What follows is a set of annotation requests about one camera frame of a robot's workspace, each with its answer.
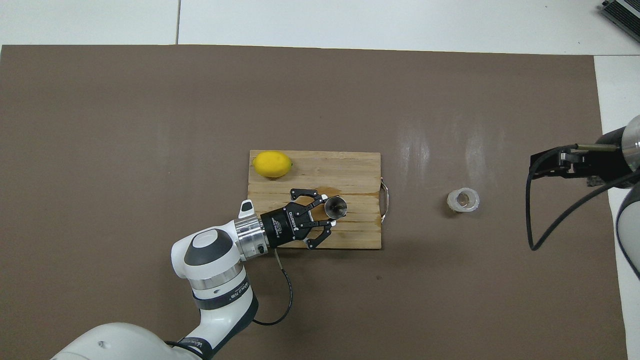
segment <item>brown mat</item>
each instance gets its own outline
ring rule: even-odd
[[[237,215],[250,149],[380,152],[390,210],[382,250],[283,250],[289,317],[220,359],[626,358],[607,199],[525,239],[529,155],[600,134],[590,56],[4,46],[0,104],[3,359],[106,322],[186,335],[170,247]],[[463,186],[480,209],[452,215]],[[538,234],[588,191],[534,183]],[[274,320],[275,260],[246,267]]]

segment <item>metal handle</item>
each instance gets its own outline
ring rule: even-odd
[[[382,224],[385,221],[385,216],[389,211],[389,188],[385,185],[385,181],[382,177],[380,177],[380,190],[385,191],[385,212],[380,213],[380,223]]]

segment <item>yellow lemon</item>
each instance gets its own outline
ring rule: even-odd
[[[264,177],[283,176],[291,165],[291,159],[280,151],[263,151],[253,159],[253,168]]]

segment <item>wooden cutting board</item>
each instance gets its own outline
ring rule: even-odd
[[[380,249],[380,153],[339,151],[282,151],[290,157],[291,170],[278,179],[258,175],[253,159],[263,150],[249,153],[248,198],[257,213],[281,208],[291,201],[292,188],[317,189],[327,196],[340,195],[347,202],[347,215],[338,220],[331,236],[320,244],[325,249]],[[308,204],[311,198],[296,202]],[[312,211],[314,219],[327,216],[322,206]],[[319,231],[312,231],[315,238]],[[282,247],[306,248],[302,241]]]

